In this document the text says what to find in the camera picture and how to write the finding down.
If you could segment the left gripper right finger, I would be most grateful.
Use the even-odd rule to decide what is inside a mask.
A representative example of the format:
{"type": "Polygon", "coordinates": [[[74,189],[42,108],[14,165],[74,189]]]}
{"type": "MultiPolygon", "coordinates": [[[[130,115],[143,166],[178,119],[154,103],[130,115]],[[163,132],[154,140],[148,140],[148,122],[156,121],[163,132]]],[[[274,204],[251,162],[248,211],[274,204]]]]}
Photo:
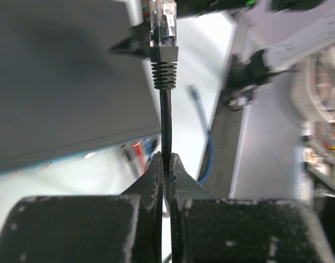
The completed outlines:
{"type": "Polygon", "coordinates": [[[170,159],[173,262],[335,262],[318,216],[294,199],[217,199],[170,159]]]}

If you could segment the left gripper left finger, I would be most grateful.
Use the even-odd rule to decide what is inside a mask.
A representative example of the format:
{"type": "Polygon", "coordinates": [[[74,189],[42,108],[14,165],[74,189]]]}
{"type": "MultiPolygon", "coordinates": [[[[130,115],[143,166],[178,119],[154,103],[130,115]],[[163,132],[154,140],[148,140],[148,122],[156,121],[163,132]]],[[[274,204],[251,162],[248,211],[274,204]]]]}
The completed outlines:
{"type": "Polygon", "coordinates": [[[30,196],[0,232],[0,262],[161,262],[163,160],[117,196],[30,196]]]}

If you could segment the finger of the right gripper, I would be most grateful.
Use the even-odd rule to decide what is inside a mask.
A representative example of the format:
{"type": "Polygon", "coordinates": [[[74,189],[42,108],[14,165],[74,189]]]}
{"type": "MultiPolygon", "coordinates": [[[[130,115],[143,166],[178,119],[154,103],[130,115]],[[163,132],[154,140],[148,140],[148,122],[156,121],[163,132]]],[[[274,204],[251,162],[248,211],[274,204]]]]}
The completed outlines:
{"type": "Polygon", "coordinates": [[[130,27],[130,34],[111,46],[108,50],[110,54],[124,54],[136,56],[141,59],[150,58],[150,26],[149,24],[138,24],[130,27]]]}

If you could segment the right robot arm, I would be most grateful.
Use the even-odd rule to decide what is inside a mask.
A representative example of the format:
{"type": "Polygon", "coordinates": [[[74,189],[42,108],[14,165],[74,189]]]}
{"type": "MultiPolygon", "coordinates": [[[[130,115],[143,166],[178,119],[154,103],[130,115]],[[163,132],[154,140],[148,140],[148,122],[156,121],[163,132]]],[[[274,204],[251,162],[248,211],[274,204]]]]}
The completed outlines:
{"type": "Polygon", "coordinates": [[[177,20],[228,11],[255,23],[265,42],[231,74],[228,94],[260,86],[305,56],[335,44],[335,1],[142,1],[140,24],[112,54],[148,58],[163,110],[176,85],[177,20]]]}

